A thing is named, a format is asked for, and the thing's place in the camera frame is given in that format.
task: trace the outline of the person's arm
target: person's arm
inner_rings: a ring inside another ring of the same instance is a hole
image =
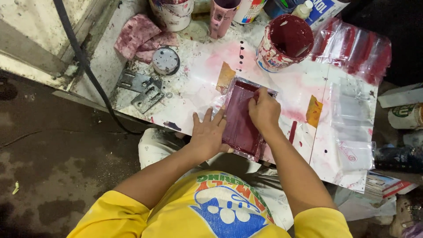
[[[267,88],[259,89],[258,101],[252,98],[248,108],[253,124],[272,151],[293,217],[310,208],[338,209],[317,174],[279,128],[280,104]]]
[[[209,108],[201,123],[197,113],[193,114],[194,128],[190,143],[163,160],[151,164],[120,183],[115,191],[125,194],[146,206],[154,208],[166,191],[190,169],[212,158],[219,152],[233,152],[227,144],[222,144],[222,134],[226,126],[223,116],[225,107],[211,121]]]

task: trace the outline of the person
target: person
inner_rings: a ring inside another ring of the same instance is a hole
[[[279,128],[280,104],[260,88],[248,109],[272,151],[295,236],[352,237],[322,181]],[[179,150],[164,132],[146,130],[142,169],[103,194],[68,237],[290,237],[275,224],[278,209],[269,209],[257,188],[228,173],[200,171],[206,160],[233,151],[222,144],[224,111],[211,119],[209,108],[202,122],[194,113],[192,138]]]

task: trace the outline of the blue label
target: blue label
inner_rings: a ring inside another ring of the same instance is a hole
[[[329,8],[335,4],[331,0],[311,0],[313,2],[313,10],[310,16],[305,20],[308,25],[313,24],[319,17],[321,17]]]

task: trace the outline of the white bottle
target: white bottle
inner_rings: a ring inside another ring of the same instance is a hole
[[[298,5],[291,14],[305,20],[310,15],[312,9],[313,3],[307,0],[303,4]]]

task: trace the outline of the person's hand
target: person's hand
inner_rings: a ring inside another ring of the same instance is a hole
[[[192,129],[191,141],[186,145],[190,147],[199,163],[202,163],[220,152],[232,153],[233,149],[222,144],[222,134],[226,127],[225,106],[223,105],[212,120],[212,108],[209,108],[204,115],[203,122],[200,122],[198,114],[194,112],[194,128]]]
[[[267,93],[267,88],[260,88],[254,95],[248,103],[248,113],[255,127],[266,137],[279,129],[280,104]]]

